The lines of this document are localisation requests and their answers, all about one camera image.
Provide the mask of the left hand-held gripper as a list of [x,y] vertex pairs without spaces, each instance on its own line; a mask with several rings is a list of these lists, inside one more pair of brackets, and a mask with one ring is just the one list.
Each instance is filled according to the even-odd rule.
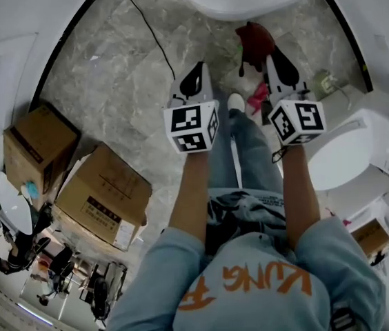
[[172,82],[163,111],[166,136],[176,152],[210,151],[219,127],[218,110],[209,68],[199,61]]

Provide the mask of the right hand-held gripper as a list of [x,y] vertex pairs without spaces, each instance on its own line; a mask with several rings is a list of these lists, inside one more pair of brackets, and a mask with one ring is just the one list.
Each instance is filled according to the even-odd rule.
[[278,47],[266,58],[266,85],[272,106],[268,119],[282,146],[300,146],[326,132],[322,103]]

